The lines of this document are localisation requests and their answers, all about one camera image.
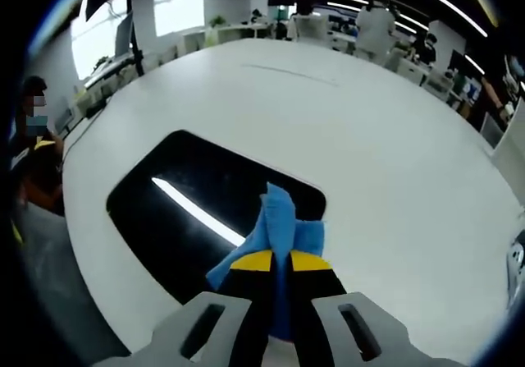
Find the blue rag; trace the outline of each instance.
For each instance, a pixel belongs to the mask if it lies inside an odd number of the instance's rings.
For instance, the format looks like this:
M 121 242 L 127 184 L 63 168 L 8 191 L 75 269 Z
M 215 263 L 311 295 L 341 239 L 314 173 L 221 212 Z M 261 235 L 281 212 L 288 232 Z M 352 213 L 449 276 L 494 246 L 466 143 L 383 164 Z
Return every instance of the blue rag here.
M 291 250 L 321 256 L 324 245 L 324 226 L 321 221 L 295 219 L 295 205 L 288 192 L 267 183 L 262 207 L 255 228 L 244 243 L 231 251 L 206 276 L 213 289 L 218 289 L 230 266 L 237 259 L 261 250 L 272 250 L 276 258 L 275 314 L 270 334 L 290 340 L 289 303 L 286 296 L 285 265 Z

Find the blue cloth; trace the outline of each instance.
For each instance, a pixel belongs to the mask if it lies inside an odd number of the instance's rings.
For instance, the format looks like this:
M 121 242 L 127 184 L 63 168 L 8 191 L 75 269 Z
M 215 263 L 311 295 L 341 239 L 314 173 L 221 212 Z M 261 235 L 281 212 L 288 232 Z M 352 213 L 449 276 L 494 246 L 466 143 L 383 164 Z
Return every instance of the blue cloth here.
M 245 255 L 271 249 L 276 257 L 277 268 L 275 314 L 270 334 L 288 341 L 290 316 L 285 284 L 286 258 L 292 249 L 321 256 L 323 245 L 323 223 L 295 219 L 294 202 L 288 192 L 268 183 L 255 228 L 239 248 L 231 251 L 210 270 L 207 279 L 214 289 L 218 289 L 233 262 Z

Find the person in white shirt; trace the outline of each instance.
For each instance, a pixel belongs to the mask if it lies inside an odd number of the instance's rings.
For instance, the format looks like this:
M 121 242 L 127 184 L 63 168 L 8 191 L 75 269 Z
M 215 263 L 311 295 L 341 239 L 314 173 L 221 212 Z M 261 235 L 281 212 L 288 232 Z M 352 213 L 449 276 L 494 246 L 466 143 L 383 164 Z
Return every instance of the person in white shirt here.
M 388 8 L 388 0 L 372 0 L 359 12 L 355 20 L 359 30 L 356 57 L 380 65 L 386 60 L 395 30 L 395 14 Z

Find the rectangular cutout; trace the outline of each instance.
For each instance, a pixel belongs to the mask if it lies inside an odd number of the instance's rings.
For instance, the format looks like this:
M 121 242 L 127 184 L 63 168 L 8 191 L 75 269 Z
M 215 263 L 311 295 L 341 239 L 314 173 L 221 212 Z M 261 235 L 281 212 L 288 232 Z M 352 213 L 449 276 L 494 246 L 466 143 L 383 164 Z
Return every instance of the rectangular cutout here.
M 354 336 L 363 361 L 377 358 L 381 354 L 381 348 L 367 323 L 355 307 L 350 304 L 340 305 L 339 311 Z
M 223 311 L 224 305 L 211 304 L 207 307 L 182 344 L 181 355 L 191 360 L 206 345 Z

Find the glass window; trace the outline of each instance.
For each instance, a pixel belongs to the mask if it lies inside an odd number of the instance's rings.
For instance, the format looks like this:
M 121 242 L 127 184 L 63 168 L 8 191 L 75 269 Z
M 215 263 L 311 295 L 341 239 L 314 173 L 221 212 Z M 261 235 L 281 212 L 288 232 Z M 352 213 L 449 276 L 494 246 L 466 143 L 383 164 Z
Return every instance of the glass window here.
M 157 36 L 204 25 L 203 0 L 154 0 Z
M 126 15 L 126 0 L 104 3 L 87 21 L 82 1 L 80 15 L 71 22 L 71 49 L 81 80 L 90 76 L 101 57 L 115 54 L 116 28 Z

